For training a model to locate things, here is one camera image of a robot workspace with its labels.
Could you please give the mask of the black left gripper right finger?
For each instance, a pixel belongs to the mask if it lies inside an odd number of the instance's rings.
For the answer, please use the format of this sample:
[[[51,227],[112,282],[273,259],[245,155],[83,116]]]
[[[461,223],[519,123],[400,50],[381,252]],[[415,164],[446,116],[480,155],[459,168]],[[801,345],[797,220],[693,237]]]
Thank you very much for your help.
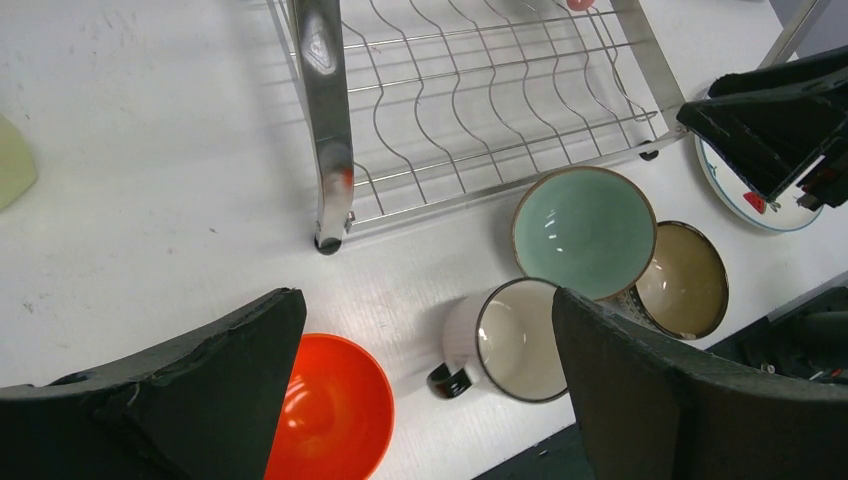
[[[552,323],[598,479],[843,479],[847,390],[769,374],[565,288]]]

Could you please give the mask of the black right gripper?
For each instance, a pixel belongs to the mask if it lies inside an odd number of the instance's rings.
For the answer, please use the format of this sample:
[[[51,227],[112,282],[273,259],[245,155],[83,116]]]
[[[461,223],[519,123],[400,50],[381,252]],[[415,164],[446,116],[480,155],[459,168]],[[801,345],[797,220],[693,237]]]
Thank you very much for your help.
[[[847,67],[847,47],[727,74],[709,98],[684,104],[677,121],[714,149],[754,192],[774,200],[790,187],[799,207],[847,201],[847,91],[741,94],[818,80]]]

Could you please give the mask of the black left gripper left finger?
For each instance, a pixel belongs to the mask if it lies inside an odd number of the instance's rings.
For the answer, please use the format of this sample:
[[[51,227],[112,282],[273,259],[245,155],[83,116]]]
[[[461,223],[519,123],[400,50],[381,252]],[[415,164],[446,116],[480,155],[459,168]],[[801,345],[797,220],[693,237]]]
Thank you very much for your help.
[[[278,288],[47,385],[1,391],[5,479],[260,479],[307,307]]]

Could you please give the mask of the mint green bowl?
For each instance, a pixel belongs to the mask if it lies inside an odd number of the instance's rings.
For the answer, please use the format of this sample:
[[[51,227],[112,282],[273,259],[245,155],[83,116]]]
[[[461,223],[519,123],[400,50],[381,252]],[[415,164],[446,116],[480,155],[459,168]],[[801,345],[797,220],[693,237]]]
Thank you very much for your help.
[[[656,214],[627,177],[600,167],[568,167],[536,182],[512,218],[521,272],[592,300],[616,297],[647,270],[658,237]]]

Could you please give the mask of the pink mug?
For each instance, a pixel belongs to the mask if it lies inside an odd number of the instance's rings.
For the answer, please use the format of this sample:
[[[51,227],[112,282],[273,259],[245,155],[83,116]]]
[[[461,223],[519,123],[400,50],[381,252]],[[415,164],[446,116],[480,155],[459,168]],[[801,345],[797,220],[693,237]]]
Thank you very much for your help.
[[[583,12],[593,6],[595,0],[566,0],[569,9],[577,12]]]

